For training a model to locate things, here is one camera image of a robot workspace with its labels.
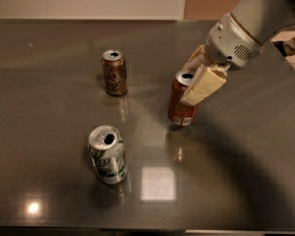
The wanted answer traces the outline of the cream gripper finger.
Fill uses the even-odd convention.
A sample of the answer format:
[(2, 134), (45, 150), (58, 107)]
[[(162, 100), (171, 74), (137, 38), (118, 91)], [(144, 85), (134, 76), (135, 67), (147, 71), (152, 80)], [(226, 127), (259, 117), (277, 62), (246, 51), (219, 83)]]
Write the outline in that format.
[(207, 65), (210, 63), (210, 59), (207, 57), (206, 47), (207, 46), (205, 44), (199, 45), (197, 47), (197, 49), (183, 66), (183, 72), (195, 72), (202, 64)]
[(226, 83), (227, 70), (227, 64), (201, 64), (180, 101), (186, 105), (198, 105)]

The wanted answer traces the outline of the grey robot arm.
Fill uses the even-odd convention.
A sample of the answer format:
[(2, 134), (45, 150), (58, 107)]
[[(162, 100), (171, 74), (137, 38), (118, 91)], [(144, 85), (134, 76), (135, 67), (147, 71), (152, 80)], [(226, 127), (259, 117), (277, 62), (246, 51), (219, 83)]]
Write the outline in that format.
[(230, 68), (242, 69), (262, 54), (264, 43), (295, 25), (295, 0), (241, 0), (209, 31), (182, 70), (194, 75), (180, 101), (197, 105), (227, 79)]

